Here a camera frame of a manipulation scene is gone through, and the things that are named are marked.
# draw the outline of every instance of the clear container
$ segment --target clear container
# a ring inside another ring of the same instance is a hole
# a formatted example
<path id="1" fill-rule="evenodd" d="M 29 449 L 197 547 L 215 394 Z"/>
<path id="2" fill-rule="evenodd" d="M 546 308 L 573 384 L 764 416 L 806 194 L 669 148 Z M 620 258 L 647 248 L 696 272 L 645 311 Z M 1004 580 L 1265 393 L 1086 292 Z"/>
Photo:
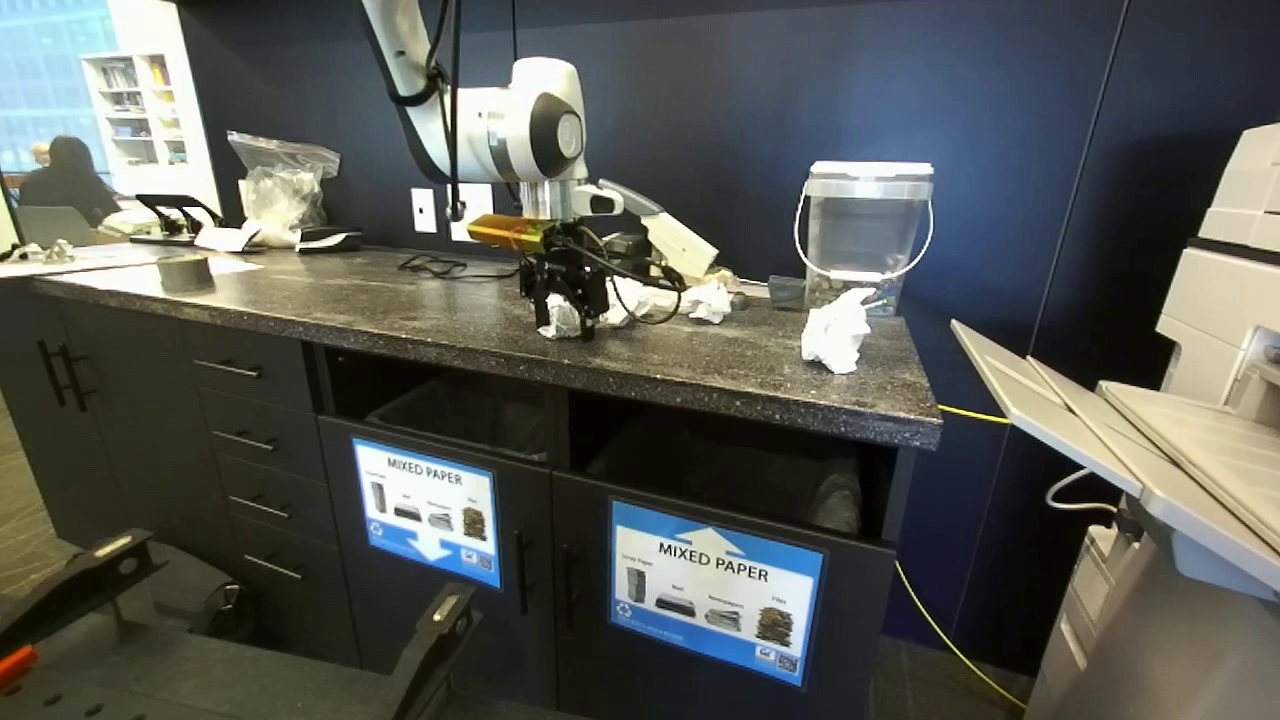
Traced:
<path id="1" fill-rule="evenodd" d="M 933 164 L 817 161 L 802 207 L 813 285 L 890 285 L 933 236 Z"/>

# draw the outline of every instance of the black countertop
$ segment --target black countertop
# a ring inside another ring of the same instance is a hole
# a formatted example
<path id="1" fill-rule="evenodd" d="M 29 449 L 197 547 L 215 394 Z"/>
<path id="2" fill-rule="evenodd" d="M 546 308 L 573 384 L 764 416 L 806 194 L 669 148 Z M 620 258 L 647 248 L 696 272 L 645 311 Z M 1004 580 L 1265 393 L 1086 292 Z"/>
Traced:
<path id="1" fill-rule="evenodd" d="M 434 281 L 401 272 L 408 252 L 213 257 L 213 287 L 161 285 L 157 263 L 69 272 L 39 292 L 293 335 L 328 348 L 473 367 L 620 398 L 720 410 L 824 437 L 935 449 L 941 410 L 917 345 L 881 320 L 859 367 L 833 375 L 802 360 L 806 311 L 764 298 L 723 322 L 641 322 L 598 339 L 546 339 L 518 281 Z"/>

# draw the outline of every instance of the red object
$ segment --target red object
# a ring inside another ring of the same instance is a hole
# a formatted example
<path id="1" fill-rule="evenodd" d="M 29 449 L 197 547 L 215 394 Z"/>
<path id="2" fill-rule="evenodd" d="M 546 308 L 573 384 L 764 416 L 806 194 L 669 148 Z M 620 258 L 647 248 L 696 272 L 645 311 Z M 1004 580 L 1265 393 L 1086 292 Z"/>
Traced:
<path id="1" fill-rule="evenodd" d="M 25 678 L 38 667 L 38 642 L 25 642 L 7 654 L 0 654 L 0 692 Z"/>

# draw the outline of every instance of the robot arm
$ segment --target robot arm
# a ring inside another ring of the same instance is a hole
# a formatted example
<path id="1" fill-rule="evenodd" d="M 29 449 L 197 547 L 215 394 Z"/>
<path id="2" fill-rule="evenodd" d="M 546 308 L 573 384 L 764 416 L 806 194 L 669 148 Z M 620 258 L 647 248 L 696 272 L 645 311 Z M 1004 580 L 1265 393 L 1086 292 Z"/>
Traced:
<path id="1" fill-rule="evenodd" d="M 573 63 L 526 55 L 507 87 L 450 87 L 422 0 L 365 0 L 365 14 L 397 105 L 439 172 L 470 185 L 519 185 L 526 215 L 535 219 L 586 215 L 590 110 Z"/>

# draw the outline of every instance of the black wall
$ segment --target black wall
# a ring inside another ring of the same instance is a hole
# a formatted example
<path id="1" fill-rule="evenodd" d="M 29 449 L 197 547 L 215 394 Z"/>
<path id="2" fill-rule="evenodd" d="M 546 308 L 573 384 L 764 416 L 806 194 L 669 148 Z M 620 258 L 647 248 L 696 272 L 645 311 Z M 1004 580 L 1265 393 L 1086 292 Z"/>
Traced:
<path id="1" fill-rule="evenodd" d="M 434 172 L 358 0 L 194 0 L 188 21 L 208 126 L 337 148 L 332 219 L 413 242 L 408 188 Z M 1231 137 L 1280 114 L 1277 0 L 466 0 L 466 24 L 470 81 L 577 61 L 593 172 L 669 199 L 741 272 L 798 272 L 807 161 L 933 161 L 941 236 L 907 317 L 955 402 L 983 393 L 949 317 L 1079 379 L 1157 379 L 1175 248 Z M 1086 523 L 1044 511 L 1056 472 L 1016 431 L 949 429 L 899 547 L 944 629 L 1026 673 Z M 890 629 L 926 634 L 905 598 Z"/>

